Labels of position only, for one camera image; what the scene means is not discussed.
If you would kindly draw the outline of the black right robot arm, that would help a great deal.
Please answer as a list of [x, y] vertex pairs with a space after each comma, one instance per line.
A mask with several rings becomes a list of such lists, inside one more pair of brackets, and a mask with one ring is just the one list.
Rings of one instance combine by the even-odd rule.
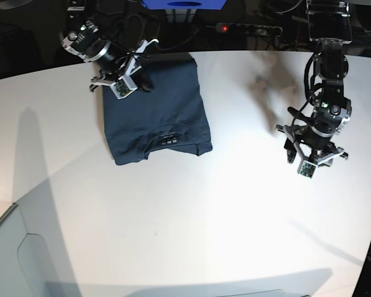
[[[98, 1], [66, 1], [65, 27], [59, 34], [62, 48], [98, 66], [98, 75], [90, 81], [91, 92], [106, 87], [118, 100], [136, 90], [151, 92], [154, 86], [142, 61], [150, 57], [146, 49], [159, 40], [146, 39], [147, 18], [138, 13], [105, 13], [98, 6]], [[133, 20], [139, 22], [140, 32], [135, 45], [128, 46], [122, 39]]]

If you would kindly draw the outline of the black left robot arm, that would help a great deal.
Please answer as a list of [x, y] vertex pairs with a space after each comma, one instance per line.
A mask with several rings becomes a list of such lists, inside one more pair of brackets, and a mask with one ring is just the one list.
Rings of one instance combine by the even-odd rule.
[[343, 49], [351, 43], [352, 32], [346, 1], [307, 1], [306, 14], [309, 40], [317, 45], [304, 69], [304, 106], [312, 106], [312, 114], [289, 107], [292, 123], [276, 130], [286, 135], [287, 162], [300, 157], [297, 172], [312, 177], [317, 168], [331, 166], [334, 158], [348, 158], [331, 139], [352, 114], [351, 101], [344, 95], [349, 64]]

